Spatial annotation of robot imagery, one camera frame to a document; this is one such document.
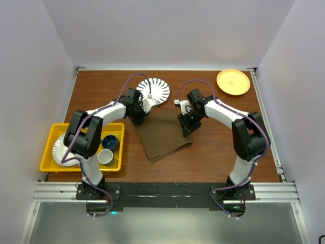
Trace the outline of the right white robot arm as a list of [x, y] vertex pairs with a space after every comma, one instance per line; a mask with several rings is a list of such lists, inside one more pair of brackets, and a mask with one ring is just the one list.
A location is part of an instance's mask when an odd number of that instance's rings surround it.
[[233, 147], [237, 155], [234, 168], [227, 178], [227, 186], [212, 192], [226, 192], [233, 200], [239, 199], [251, 182], [251, 175], [258, 161], [270, 149], [270, 138], [262, 115], [237, 110], [214, 94], [205, 97], [199, 89], [188, 93], [187, 100], [174, 100], [181, 109], [178, 120], [184, 137], [189, 136], [201, 126], [203, 118], [213, 118], [232, 131]]

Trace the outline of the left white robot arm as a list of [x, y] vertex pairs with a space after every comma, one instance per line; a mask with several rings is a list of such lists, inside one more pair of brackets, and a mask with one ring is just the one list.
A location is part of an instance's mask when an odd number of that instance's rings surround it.
[[130, 88], [126, 95], [120, 95], [103, 107], [74, 112], [64, 136], [63, 143], [68, 149], [61, 163], [78, 161], [82, 172], [82, 191], [85, 194], [92, 199], [111, 199], [96, 159], [103, 127], [126, 117], [133, 125], [141, 125], [155, 105], [157, 102], [152, 95], [144, 98], [140, 91]]

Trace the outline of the brown cloth napkin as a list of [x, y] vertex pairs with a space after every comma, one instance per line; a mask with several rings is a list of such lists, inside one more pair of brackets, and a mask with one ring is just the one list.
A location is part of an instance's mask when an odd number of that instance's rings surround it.
[[183, 136], [176, 109], [167, 109], [148, 116], [137, 126], [143, 149], [151, 164], [189, 147], [192, 142]]

